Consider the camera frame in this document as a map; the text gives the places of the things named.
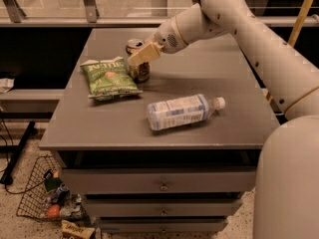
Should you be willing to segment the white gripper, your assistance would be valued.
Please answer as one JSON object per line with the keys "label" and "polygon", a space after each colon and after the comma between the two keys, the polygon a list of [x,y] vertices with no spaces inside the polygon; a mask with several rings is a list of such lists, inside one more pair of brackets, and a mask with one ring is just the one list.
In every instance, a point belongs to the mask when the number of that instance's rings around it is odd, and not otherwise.
{"label": "white gripper", "polygon": [[139,66],[158,59],[161,52],[174,54],[188,46],[180,33],[176,16],[163,22],[154,33],[146,38],[146,42],[146,45],[129,55],[128,63],[131,66]]}

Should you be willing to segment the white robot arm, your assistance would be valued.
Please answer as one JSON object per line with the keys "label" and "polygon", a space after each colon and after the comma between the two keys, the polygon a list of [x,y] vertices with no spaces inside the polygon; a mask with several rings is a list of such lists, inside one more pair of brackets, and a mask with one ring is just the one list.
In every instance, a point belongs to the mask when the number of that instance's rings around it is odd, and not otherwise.
{"label": "white robot arm", "polygon": [[319,239],[319,70],[269,29],[245,0],[197,0],[129,57],[133,66],[229,32],[287,121],[256,171],[253,239]]}

